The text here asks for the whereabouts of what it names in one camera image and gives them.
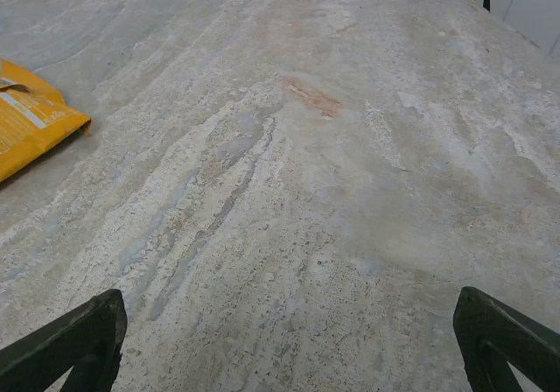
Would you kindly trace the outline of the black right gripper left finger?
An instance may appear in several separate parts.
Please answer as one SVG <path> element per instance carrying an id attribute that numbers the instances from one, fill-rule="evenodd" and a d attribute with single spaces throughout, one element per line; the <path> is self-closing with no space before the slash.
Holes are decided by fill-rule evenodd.
<path id="1" fill-rule="evenodd" d="M 109 289 L 1 350 L 2 391 L 110 391 L 127 331 L 123 294 Z"/>

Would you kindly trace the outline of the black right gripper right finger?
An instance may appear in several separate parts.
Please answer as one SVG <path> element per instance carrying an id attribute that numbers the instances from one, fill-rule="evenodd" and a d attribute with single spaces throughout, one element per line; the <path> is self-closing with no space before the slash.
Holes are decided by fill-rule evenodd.
<path id="1" fill-rule="evenodd" d="M 559 390 L 559 334 L 484 291 L 461 289 L 453 330 L 473 391 L 520 391 L 516 368 L 542 391 Z"/>

